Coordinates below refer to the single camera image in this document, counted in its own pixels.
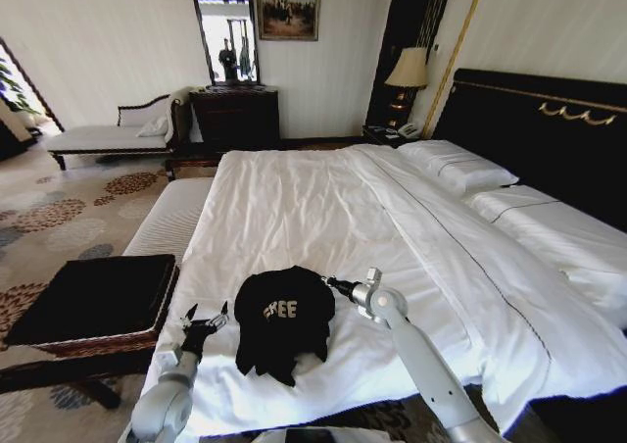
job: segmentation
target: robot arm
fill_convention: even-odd
[[[185,340],[178,347],[158,350],[155,355],[162,366],[159,382],[135,405],[131,415],[130,442],[173,443],[183,431],[192,411],[192,388],[203,344],[228,321],[226,303],[211,320],[192,320],[196,306],[184,320]]]
[[[323,281],[356,303],[362,315],[390,327],[394,345],[413,383],[454,443],[506,442],[479,416],[429,337],[407,320],[405,297],[394,289],[378,288],[380,270],[370,269],[364,283],[335,278]]]

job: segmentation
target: white duvet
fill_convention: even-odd
[[[231,152],[187,252],[160,344],[181,340],[180,317],[229,310],[253,273],[300,265],[403,292],[409,318],[454,373],[480,382],[505,431],[533,398],[587,397],[627,383],[627,341],[563,278],[434,186],[387,147],[328,152]],[[329,356],[305,356],[296,386],[235,366],[234,319],[205,343],[188,436],[301,423],[415,388],[387,330],[336,295]],[[150,366],[144,392],[157,382]]]

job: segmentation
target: black headboard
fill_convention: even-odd
[[[433,137],[627,231],[627,84],[459,69]]]

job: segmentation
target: telephone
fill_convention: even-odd
[[[417,139],[420,137],[421,132],[422,131],[415,127],[415,124],[413,123],[403,124],[398,131],[399,135],[406,139]]]

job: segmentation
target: picture frame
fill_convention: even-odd
[[[317,41],[320,0],[257,0],[259,38]]]

